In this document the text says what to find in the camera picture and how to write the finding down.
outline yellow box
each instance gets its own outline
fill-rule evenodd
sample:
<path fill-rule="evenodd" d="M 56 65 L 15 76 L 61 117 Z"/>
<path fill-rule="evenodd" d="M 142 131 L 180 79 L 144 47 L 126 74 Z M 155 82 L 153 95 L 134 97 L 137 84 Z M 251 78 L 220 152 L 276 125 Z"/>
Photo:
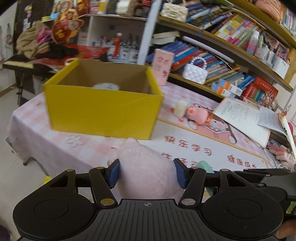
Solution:
<path fill-rule="evenodd" d="M 150 67 L 92 59 L 73 61 L 44 89 L 54 130 L 110 137 L 150 139 L 163 100 Z"/>

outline white round object in box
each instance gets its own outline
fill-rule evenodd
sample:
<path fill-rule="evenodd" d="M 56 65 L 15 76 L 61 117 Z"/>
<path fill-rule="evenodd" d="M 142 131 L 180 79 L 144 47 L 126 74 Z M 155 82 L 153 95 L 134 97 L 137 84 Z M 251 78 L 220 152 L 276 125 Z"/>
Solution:
<path fill-rule="evenodd" d="M 119 86 L 112 83 L 100 83 L 93 86 L 97 90 L 119 90 Z"/>

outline white tiled floor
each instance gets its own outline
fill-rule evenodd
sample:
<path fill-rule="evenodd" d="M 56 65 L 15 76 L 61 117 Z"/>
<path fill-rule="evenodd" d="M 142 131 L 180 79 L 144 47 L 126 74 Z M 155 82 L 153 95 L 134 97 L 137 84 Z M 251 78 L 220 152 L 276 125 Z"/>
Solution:
<path fill-rule="evenodd" d="M 0 98 L 0 224 L 11 231 L 12 241 L 19 238 L 12 220 L 15 205 L 40 187 L 45 177 L 37 163 L 32 161 L 24 166 L 4 142 L 10 116 L 16 108 L 16 90 Z"/>

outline pink plush toy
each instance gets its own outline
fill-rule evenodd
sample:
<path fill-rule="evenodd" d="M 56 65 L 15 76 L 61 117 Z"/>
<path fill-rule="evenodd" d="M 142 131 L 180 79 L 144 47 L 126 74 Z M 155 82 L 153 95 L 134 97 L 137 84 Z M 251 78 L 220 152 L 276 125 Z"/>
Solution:
<path fill-rule="evenodd" d="M 189 106 L 186 116 L 188 119 L 195 121 L 198 125 L 203 125 L 207 121 L 209 113 L 205 108 Z"/>
<path fill-rule="evenodd" d="M 283 145 L 279 147 L 273 144 L 269 145 L 268 149 L 270 153 L 276 155 L 276 159 L 281 162 L 282 166 L 289 168 L 291 171 L 295 171 L 294 165 L 296 164 L 296 161 L 288 148 Z"/>
<path fill-rule="evenodd" d="M 178 184 L 176 167 L 172 160 L 133 138 L 128 138 L 121 146 L 114 146 L 112 149 L 108 165 L 119 159 L 120 174 L 116 186 L 121 198 L 174 198 L 178 203 L 184 190 Z"/>

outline pink card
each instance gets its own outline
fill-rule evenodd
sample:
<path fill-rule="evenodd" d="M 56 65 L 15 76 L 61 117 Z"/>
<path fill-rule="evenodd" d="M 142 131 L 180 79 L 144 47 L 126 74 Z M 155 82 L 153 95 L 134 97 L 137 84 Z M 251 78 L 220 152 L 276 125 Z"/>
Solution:
<path fill-rule="evenodd" d="M 162 49 L 155 50 L 151 68 L 158 85 L 164 86 L 166 84 L 174 56 L 175 55 L 169 51 Z"/>

